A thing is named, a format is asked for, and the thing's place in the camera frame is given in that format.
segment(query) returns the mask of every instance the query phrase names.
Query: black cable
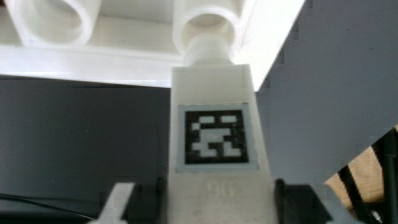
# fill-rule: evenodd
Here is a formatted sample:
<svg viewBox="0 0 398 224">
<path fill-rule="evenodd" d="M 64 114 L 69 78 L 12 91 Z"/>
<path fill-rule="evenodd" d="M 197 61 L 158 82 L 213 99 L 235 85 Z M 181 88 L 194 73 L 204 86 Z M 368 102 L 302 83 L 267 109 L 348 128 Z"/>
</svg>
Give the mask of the black cable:
<svg viewBox="0 0 398 224">
<path fill-rule="evenodd" d="M 343 185 L 345 185 L 348 198 L 350 198 L 350 201 L 352 201 L 352 207 L 354 207 L 354 211 L 355 211 L 355 214 L 357 214 L 357 219 L 366 224 L 375 224 L 375 219 L 373 219 L 371 213 L 370 213 L 366 205 L 364 205 L 362 196 L 361 196 L 361 193 L 359 193 L 357 183 L 355 183 L 355 180 L 354 180 L 348 165 L 343 167 L 338 174 L 339 174 L 339 179 L 341 179 L 341 182 L 343 182 Z"/>
<path fill-rule="evenodd" d="M 39 203 L 39 202 L 36 202 L 36 201 L 32 201 L 28 199 L 23 199 L 21 197 L 16 197 L 12 195 L 0 194 L 0 200 L 14 201 L 14 202 L 21 202 L 25 204 L 36 205 L 36 206 L 39 206 L 39 207 L 43 207 L 46 209 L 52 209 L 52 210 L 55 210 L 59 212 L 64 212 L 64 213 L 69 213 L 69 214 L 80 216 L 87 220 L 94 220 L 96 219 L 94 217 L 91 217 L 89 215 L 82 214 L 80 212 L 75 212 L 69 209 L 64 209 L 64 208 L 59 208 L 59 207 L 55 207 L 55 206 L 52 206 L 48 204 L 43 204 L 43 203 Z"/>
</svg>

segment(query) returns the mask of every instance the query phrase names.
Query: white mount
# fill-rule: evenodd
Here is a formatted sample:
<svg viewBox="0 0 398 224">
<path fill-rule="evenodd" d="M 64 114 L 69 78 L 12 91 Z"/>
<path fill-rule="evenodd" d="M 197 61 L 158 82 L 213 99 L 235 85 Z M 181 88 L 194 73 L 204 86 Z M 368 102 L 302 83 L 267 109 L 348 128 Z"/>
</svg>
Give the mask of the white mount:
<svg viewBox="0 0 398 224">
<path fill-rule="evenodd" d="M 0 74 L 171 87 L 187 42 L 217 31 L 259 89 L 304 0 L 5 0 Z"/>
</svg>

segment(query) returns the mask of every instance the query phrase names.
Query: white plastic part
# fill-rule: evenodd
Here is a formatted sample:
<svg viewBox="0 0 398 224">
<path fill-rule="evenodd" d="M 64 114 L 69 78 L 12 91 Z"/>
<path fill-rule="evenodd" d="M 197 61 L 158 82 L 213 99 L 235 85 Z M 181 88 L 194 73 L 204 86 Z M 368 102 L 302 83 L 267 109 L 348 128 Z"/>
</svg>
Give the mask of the white plastic part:
<svg viewBox="0 0 398 224">
<path fill-rule="evenodd" d="M 215 110 L 224 113 L 247 108 L 245 133 L 251 132 L 247 143 L 252 143 L 254 150 L 249 163 L 187 162 L 185 147 L 192 144 L 185 137 L 190 132 L 187 111 L 195 112 L 192 108 L 210 113 Z M 201 118 L 201 123 L 213 123 L 211 118 Z M 222 141 L 219 135 L 227 133 L 224 129 L 210 133 L 194 123 L 192 130 L 199 131 L 203 136 L 208 135 L 211 141 Z M 199 143 L 208 142 L 203 136 Z M 227 141 L 222 146 L 224 156 L 242 156 L 240 150 L 231 149 L 226 143 Z M 220 64 L 174 68 L 169 153 L 167 223 L 275 224 L 274 179 L 247 65 Z M 215 150 L 201 150 L 201 153 L 203 158 L 215 157 Z"/>
<path fill-rule="evenodd" d="M 240 4 L 236 0 L 174 0 L 172 34 L 181 53 L 197 35 L 213 33 L 236 45 L 240 25 Z"/>
<path fill-rule="evenodd" d="M 115 184 L 100 218 L 96 221 L 91 221 L 89 224 L 128 224 L 128 222 L 121 220 L 121 217 L 133 192 L 133 185 L 133 183 Z"/>
<path fill-rule="evenodd" d="M 25 46 L 75 47 L 85 45 L 101 0 L 5 0 Z"/>
<path fill-rule="evenodd" d="M 9 13 L 0 7 L 0 74 L 171 87 L 171 70 L 185 63 L 188 42 L 199 34 L 219 32 L 231 46 L 231 61 L 251 65 L 258 90 L 302 3 L 304 0 L 176 0 L 172 6 L 172 0 L 103 0 L 94 20 L 98 0 L 7 0 Z M 50 17 L 57 16 L 44 19 L 44 14 L 21 15 L 28 4 L 55 7 Z M 60 5 L 69 8 L 64 17 Z M 44 21 L 32 24 L 37 17 Z M 82 32 L 75 32 L 76 23 L 66 24 L 62 18 L 80 21 Z M 60 27 L 68 35 L 53 36 Z"/>
<path fill-rule="evenodd" d="M 231 64 L 231 47 L 217 34 L 194 37 L 183 58 L 185 66 Z"/>
</svg>

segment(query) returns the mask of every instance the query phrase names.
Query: white surface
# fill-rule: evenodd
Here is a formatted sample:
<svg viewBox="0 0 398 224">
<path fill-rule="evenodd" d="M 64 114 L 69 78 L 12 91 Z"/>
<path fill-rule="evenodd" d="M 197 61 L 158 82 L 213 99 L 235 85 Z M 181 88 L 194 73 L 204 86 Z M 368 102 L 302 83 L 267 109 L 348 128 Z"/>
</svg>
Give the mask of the white surface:
<svg viewBox="0 0 398 224">
<path fill-rule="evenodd" d="M 249 105 L 249 120 L 245 132 L 252 132 L 247 143 L 252 142 L 256 166 L 222 164 L 222 168 L 206 169 L 185 164 L 178 169 L 183 145 L 179 122 L 187 105 L 211 108 L 229 108 L 231 105 Z M 222 133 L 208 133 L 213 138 Z M 172 75 L 172 105 L 171 105 L 171 150 L 169 150 L 169 188 L 167 188 L 167 223 L 172 224 L 275 224 L 274 179 L 268 172 L 265 142 L 259 126 L 258 105 L 252 91 L 251 73 L 243 65 L 215 65 L 181 67 Z"/>
<path fill-rule="evenodd" d="M 96 8 L 96 5 L 87 4 L 87 0 L 68 0 L 68 2 L 80 4 L 80 6 L 71 6 L 75 9 L 80 7 L 78 13 L 71 13 L 75 15 L 71 18 L 80 18 L 78 20 L 85 18 L 82 21 L 92 21 L 96 13 L 92 13 L 89 8 Z M 190 3 L 188 5 L 185 4 L 181 9 L 181 5 L 176 4 L 172 6 L 171 0 L 103 0 L 92 37 L 87 44 L 75 46 L 84 43 L 84 37 L 91 33 L 91 28 L 82 30 L 84 33 L 71 35 L 69 41 L 64 40 L 64 43 L 55 41 L 57 44 L 53 45 L 53 41 L 48 41 L 53 40 L 53 38 L 48 38 L 50 30 L 43 27 L 41 39 L 32 35 L 23 37 L 25 45 L 28 43 L 30 46 L 41 47 L 36 49 L 27 49 L 21 46 L 12 28 L 14 25 L 9 23 L 9 15 L 5 10 L 0 9 L 0 58 L 7 58 L 7 63 L 0 62 L 0 73 L 5 75 L 171 87 L 171 68 L 183 64 L 172 36 L 176 45 L 183 46 L 179 42 L 185 43 L 185 41 L 178 40 L 179 37 L 185 37 L 183 39 L 192 37 L 192 35 L 187 35 L 187 24 L 194 32 L 204 32 L 206 29 L 197 29 L 197 27 L 211 24 L 211 16 L 208 17 L 206 15 L 215 14 L 224 18 L 220 24 L 226 23 L 226 27 L 229 27 L 226 34 L 233 47 L 231 59 L 236 64 L 251 64 L 254 89 L 258 90 L 304 0 L 192 0 L 187 2 Z M 179 20 L 183 22 L 176 22 L 174 28 L 171 24 L 172 11 L 185 14 Z M 23 15 L 23 17 L 37 19 L 37 16 Z M 52 19 L 52 24 L 59 25 L 60 20 Z"/>
</svg>

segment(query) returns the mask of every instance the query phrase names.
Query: white cylinder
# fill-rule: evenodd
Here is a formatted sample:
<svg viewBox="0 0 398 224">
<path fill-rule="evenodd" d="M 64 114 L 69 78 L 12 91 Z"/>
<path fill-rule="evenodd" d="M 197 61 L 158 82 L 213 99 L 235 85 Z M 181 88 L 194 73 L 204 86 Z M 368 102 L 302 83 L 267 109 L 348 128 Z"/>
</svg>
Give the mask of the white cylinder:
<svg viewBox="0 0 398 224">
<path fill-rule="evenodd" d="M 235 0 L 174 1 L 174 44 L 185 53 L 190 41 L 201 34 L 217 34 L 236 45 L 238 5 Z"/>
<path fill-rule="evenodd" d="M 25 46 L 82 46 L 92 35 L 101 0 L 5 0 Z"/>
<path fill-rule="evenodd" d="M 231 64 L 231 47 L 226 39 L 217 34 L 203 34 L 194 37 L 187 48 L 183 65 Z"/>
</svg>

